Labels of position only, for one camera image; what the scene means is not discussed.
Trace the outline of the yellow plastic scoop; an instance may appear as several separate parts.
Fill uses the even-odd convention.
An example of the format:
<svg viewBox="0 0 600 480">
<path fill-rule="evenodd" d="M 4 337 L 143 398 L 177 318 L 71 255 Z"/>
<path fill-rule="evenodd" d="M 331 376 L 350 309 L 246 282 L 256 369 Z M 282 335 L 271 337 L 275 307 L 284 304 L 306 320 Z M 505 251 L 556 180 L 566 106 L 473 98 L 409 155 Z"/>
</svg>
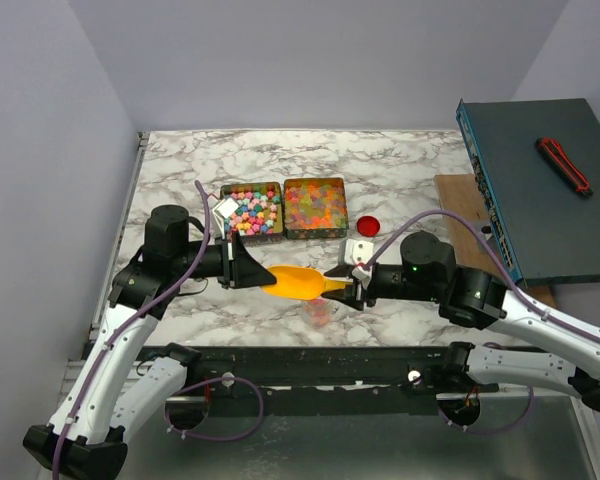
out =
<svg viewBox="0 0 600 480">
<path fill-rule="evenodd" d="M 351 281 L 333 280 L 309 267 L 276 265 L 268 268 L 276 283 L 261 286 L 269 294 L 291 300 L 310 301 L 324 293 L 346 289 Z"/>
</svg>

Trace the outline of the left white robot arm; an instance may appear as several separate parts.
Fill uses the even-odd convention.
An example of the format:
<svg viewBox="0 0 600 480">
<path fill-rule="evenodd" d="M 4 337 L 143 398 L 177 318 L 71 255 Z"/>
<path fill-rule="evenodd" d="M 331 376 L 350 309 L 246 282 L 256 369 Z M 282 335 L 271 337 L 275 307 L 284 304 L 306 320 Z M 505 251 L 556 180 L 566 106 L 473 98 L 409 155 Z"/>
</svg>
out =
<svg viewBox="0 0 600 480">
<path fill-rule="evenodd" d="M 207 379 L 200 352 L 165 347 L 143 378 L 124 387 L 146 340 L 189 279 L 215 278 L 225 288 L 270 286 L 276 278 L 251 257 L 234 233 L 210 242 L 212 216 L 203 238 L 189 238 L 191 217 L 177 205 L 152 210 L 144 243 L 113 279 L 109 305 L 72 389 L 44 425 L 29 428 L 24 448 L 53 478 L 114 479 L 131 437 L 166 400 L 196 390 L 209 410 L 214 379 Z"/>
</svg>

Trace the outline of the tin of paper stars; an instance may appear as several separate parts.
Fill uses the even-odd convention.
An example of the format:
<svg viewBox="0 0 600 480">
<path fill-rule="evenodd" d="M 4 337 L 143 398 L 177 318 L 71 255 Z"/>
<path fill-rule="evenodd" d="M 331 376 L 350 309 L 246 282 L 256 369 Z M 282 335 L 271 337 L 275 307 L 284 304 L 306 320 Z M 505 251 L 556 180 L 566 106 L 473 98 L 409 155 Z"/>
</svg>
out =
<svg viewBox="0 0 600 480">
<path fill-rule="evenodd" d="M 224 221 L 224 231 L 235 233 L 247 244 L 281 242 L 285 237 L 282 189 L 278 182 L 237 183 L 221 187 L 237 208 Z"/>
</svg>

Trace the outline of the clear glass jar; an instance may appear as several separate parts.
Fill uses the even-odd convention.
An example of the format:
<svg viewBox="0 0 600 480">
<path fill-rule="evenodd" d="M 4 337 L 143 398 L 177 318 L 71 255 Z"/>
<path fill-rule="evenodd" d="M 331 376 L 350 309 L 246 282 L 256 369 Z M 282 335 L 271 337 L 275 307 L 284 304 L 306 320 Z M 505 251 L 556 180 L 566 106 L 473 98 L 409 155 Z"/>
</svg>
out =
<svg viewBox="0 0 600 480">
<path fill-rule="evenodd" d="M 302 302 L 302 315 L 313 328 L 322 328 L 330 321 L 333 313 L 332 303 L 324 298 L 316 298 Z"/>
</svg>

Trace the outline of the tin of gummy candies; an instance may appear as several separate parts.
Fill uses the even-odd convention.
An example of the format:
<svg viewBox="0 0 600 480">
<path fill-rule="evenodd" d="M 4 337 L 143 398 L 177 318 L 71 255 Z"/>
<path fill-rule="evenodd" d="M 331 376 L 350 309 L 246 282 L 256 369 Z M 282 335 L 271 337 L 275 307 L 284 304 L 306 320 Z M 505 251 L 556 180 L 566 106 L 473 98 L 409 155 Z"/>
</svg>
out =
<svg viewBox="0 0 600 480">
<path fill-rule="evenodd" d="M 283 191 L 283 222 L 287 239 L 337 239 L 347 236 L 349 218 L 342 178 L 287 179 Z"/>
</svg>

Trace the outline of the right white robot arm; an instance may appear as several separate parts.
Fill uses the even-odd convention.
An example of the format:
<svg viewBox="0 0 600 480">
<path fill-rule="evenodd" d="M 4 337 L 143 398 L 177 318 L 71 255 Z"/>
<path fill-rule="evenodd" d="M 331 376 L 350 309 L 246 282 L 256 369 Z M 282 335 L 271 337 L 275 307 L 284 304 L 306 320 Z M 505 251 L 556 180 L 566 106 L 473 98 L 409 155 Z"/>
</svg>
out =
<svg viewBox="0 0 600 480">
<path fill-rule="evenodd" d="M 402 240 L 398 264 L 365 268 L 372 253 L 370 242 L 344 241 L 337 266 L 325 275 L 348 283 L 326 298 L 359 311 L 379 299 L 429 301 L 454 325 L 530 344 L 528 351 L 453 344 L 439 370 L 447 389 L 499 383 L 540 387 L 600 412 L 599 327 L 508 287 L 486 271 L 457 265 L 453 247 L 424 231 Z"/>
</svg>

